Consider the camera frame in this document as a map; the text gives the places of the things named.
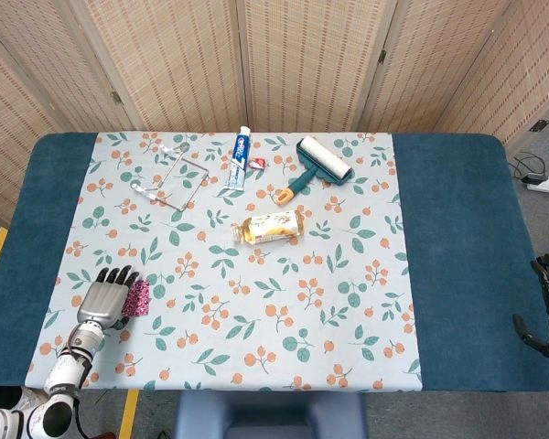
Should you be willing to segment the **floral orange green tablecloth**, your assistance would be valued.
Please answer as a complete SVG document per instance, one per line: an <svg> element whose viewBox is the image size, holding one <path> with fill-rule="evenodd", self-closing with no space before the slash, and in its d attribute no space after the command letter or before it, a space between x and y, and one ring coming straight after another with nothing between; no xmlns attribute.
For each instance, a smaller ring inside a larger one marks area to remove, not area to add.
<svg viewBox="0 0 549 439"><path fill-rule="evenodd" d="M39 388L103 267L131 265L149 282L147 316L108 329L92 388L418 391L414 301L393 139L317 134L354 171L341 186L313 180L291 202L303 234L237 243L231 225L274 213L303 172L298 134L253 134L243 191L224 189L234 134L98 134L60 252L58 276L26 375ZM178 212L134 192L188 146L209 170Z"/></svg>

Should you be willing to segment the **clear acrylic stand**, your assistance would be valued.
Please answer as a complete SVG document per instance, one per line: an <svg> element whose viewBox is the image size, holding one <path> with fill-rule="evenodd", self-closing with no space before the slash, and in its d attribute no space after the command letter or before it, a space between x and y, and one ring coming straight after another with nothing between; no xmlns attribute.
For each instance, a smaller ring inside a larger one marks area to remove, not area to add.
<svg viewBox="0 0 549 439"><path fill-rule="evenodd" d="M170 148L161 145L159 149L161 158L157 163L167 164L154 173L150 185L134 181L130 187L160 206L183 212L209 177L209 170L186 158L188 146Z"/></svg>

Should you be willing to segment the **woven bamboo screen panel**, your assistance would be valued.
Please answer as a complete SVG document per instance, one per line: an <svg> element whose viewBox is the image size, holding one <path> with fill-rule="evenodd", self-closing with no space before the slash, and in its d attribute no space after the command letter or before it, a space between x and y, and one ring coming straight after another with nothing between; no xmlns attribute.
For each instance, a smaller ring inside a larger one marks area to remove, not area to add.
<svg viewBox="0 0 549 439"><path fill-rule="evenodd" d="M236 0L251 127L353 132L397 0Z"/></svg>
<svg viewBox="0 0 549 439"><path fill-rule="evenodd" d="M0 42L66 131L132 130L73 0L0 0Z"/></svg>
<svg viewBox="0 0 549 439"><path fill-rule="evenodd" d="M0 224L10 224L35 143L61 130L40 90L0 42Z"/></svg>
<svg viewBox="0 0 549 439"><path fill-rule="evenodd" d="M236 0L71 0L135 129L234 132L247 122Z"/></svg>
<svg viewBox="0 0 549 439"><path fill-rule="evenodd" d="M512 150L549 112L549 0L511 0L436 124Z"/></svg>
<svg viewBox="0 0 549 439"><path fill-rule="evenodd" d="M431 133L510 0L395 0L358 129Z"/></svg>

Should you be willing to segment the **plastic tea bottle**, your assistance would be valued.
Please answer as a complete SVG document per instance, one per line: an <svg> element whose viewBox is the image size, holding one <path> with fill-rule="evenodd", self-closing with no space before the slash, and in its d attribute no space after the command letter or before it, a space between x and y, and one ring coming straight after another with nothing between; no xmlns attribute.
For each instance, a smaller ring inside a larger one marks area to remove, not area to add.
<svg viewBox="0 0 549 439"><path fill-rule="evenodd" d="M231 225L231 236L235 242L252 245L296 238L303 231L304 221L297 210L251 216L240 224Z"/></svg>

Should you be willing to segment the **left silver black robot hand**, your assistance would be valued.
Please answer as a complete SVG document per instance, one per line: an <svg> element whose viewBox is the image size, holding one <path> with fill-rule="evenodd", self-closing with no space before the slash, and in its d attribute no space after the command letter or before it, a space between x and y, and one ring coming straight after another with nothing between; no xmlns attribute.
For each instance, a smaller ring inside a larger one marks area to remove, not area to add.
<svg viewBox="0 0 549 439"><path fill-rule="evenodd" d="M95 322L102 330L124 329L129 317L123 315L123 307L139 275L131 265L123 268L102 268L79 307L78 322Z"/></svg>

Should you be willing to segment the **blue white toothpaste tube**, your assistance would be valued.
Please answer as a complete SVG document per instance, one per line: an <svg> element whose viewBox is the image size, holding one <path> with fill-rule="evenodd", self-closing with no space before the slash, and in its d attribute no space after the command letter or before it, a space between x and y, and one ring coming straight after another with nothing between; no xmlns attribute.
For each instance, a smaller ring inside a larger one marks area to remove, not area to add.
<svg viewBox="0 0 549 439"><path fill-rule="evenodd" d="M236 136L232 150L230 174L224 189L243 191L246 166L249 158L251 130L242 126Z"/></svg>

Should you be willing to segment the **white sneaker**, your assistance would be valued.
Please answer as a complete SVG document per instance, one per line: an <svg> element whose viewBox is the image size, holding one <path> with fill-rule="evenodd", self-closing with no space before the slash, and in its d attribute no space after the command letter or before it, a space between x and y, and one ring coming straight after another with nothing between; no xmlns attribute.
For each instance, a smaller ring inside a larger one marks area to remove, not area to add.
<svg viewBox="0 0 549 439"><path fill-rule="evenodd" d="M21 388L21 397L16 405L20 411L34 408L48 401L48 395L41 389Z"/></svg>

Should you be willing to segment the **dark teal table cover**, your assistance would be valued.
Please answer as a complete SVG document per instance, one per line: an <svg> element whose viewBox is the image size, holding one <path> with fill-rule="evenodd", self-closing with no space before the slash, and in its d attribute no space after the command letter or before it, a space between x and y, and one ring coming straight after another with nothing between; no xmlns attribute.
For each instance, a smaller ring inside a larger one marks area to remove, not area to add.
<svg viewBox="0 0 549 439"><path fill-rule="evenodd" d="M549 390L549 359L528 348L512 323L520 314L533 332L549 334L500 141L485 134L389 135L420 390ZM27 386L97 136L48 134L32 151L0 254L0 386Z"/></svg>

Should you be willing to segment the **blue grey moulded base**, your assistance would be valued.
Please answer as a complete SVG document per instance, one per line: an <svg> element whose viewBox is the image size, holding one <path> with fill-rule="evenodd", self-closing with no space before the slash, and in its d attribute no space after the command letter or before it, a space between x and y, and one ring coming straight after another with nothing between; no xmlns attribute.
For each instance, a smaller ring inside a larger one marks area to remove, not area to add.
<svg viewBox="0 0 549 439"><path fill-rule="evenodd" d="M172 439L368 439L368 427L358 393L182 391Z"/></svg>

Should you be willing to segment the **teal lint roller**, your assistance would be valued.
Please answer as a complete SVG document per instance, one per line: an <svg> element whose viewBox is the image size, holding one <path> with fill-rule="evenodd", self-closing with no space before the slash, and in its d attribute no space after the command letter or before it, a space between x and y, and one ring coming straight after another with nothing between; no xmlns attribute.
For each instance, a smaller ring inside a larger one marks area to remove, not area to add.
<svg viewBox="0 0 549 439"><path fill-rule="evenodd" d="M350 165L311 136L304 137L296 144L296 153L305 171L275 197L278 206L289 203L315 177L341 186L354 175Z"/></svg>

